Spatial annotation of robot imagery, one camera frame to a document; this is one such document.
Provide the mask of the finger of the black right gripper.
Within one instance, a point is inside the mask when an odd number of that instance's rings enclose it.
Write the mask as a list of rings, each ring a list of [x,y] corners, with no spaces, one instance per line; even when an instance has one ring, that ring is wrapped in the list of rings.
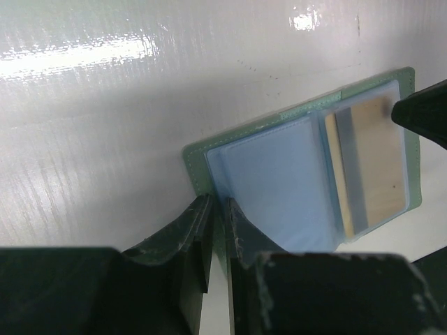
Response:
[[[391,119],[446,149],[446,94],[446,80],[417,91],[394,105]]]

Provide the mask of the grey-green card holder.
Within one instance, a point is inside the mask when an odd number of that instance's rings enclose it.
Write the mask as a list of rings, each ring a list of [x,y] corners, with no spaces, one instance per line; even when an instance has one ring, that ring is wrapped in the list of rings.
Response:
[[[405,67],[189,144],[182,158],[193,189],[213,195],[221,213],[234,199],[247,219],[286,252],[335,252],[421,205],[420,140],[393,122],[404,136],[409,205],[348,239],[324,119],[339,107],[377,96],[391,96],[394,107],[414,91],[415,71]]]

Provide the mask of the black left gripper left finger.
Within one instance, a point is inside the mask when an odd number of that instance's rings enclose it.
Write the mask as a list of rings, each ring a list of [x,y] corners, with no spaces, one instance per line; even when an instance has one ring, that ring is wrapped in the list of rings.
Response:
[[[212,259],[213,199],[120,252],[1,249],[2,334],[197,334]]]

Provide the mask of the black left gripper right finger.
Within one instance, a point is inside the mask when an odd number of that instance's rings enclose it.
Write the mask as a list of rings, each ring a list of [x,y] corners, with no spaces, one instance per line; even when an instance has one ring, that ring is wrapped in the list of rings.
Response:
[[[437,334],[423,275],[387,253],[289,253],[226,202],[232,334]]]

